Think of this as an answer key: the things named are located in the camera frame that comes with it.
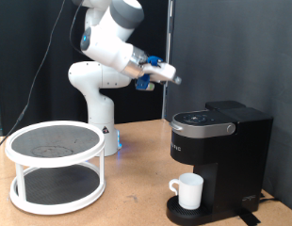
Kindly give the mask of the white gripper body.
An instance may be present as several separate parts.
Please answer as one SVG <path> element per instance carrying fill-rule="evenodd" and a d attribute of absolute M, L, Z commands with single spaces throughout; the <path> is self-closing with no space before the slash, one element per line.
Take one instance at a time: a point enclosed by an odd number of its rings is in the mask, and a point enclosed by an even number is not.
<path fill-rule="evenodd" d="M 165 62 L 158 63 L 156 66 L 151 64 L 144 64 L 142 71 L 145 74 L 149 74 L 150 80 L 154 82 L 176 82 L 176 69 Z"/>

